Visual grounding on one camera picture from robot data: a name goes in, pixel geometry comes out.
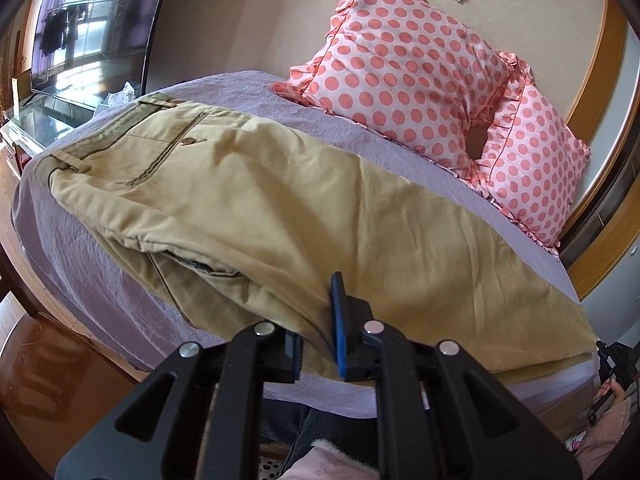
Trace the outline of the person's right hand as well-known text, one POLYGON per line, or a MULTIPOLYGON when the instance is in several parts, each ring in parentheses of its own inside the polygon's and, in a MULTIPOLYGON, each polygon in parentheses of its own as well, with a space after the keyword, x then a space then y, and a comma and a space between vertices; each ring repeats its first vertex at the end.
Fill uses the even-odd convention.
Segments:
POLYGON ((595 427, 600 422, 619 422, 625 429, 631 419, 631 400, 627 390, 629 382, 620 378, 608 378, 593 399, 588 419, 595 427))

